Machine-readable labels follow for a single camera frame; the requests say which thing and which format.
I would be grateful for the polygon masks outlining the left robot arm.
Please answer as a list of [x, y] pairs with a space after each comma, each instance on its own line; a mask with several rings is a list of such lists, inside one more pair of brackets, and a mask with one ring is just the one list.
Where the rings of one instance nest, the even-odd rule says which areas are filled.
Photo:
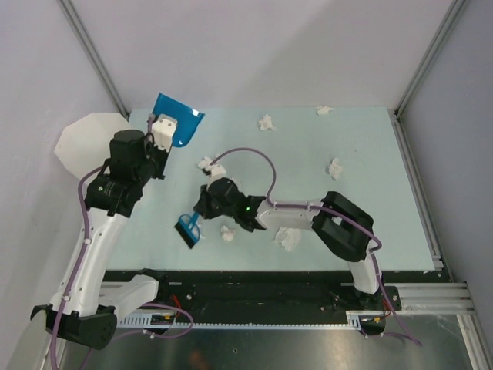
[[45, 312], [45, 328], [53, 338], [101, 350], [127, 315], [146, 303], [161, 308], [169, 302], [170, 289], [150, 270], [110, 294], [100, 289], [112, 249], [144, 186], [164, 178], [173, 134], [173, 129], [157, 128], [115, 133], [109, 158], [90, 172], [93, 181], [79, 184], [83, 225], [76, 248], [51, 301], [32, 309], [34, 315]]

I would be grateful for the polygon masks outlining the blue dustpan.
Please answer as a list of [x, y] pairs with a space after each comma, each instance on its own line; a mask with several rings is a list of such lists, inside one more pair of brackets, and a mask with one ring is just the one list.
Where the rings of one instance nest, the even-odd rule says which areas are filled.
[[152, 114], [159, 116], [166, 114], [178, 121], [176, 132], [173, 135], [172, 147], [184, 147], [192, 139], [198, 125], [205, 117], [205, 113], [200, 112], [186, 104], [183, 104], [163, 93], [157, 96]]

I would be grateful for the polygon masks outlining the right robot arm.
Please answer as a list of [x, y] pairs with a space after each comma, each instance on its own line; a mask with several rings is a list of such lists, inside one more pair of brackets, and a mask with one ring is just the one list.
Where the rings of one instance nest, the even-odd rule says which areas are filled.
[[374, 220], [342, 194], [329, 191], [319, 200], [279, 202], [246, 195], [227, 177], [200, 188], [193, 210], [205, 220], [228, 217], [244, 230], [286, 228], [314, 232], [329, 251], [347, 262], [356, 302], [373, 309], [383, 300], [382, 273], [375, 252], [382, 242], [373, 231]]

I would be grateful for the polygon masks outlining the blue hand brush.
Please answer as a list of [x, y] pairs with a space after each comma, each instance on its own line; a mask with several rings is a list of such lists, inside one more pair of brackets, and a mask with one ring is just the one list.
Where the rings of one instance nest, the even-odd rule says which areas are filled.
[[192, 214], [182, 214], [179, 216], [175, 229], [186, 243], [189, 249], [192, 249], [201, 238], [200, 227], [197, 224], [199, 220], [199, 214], [193, 212]]

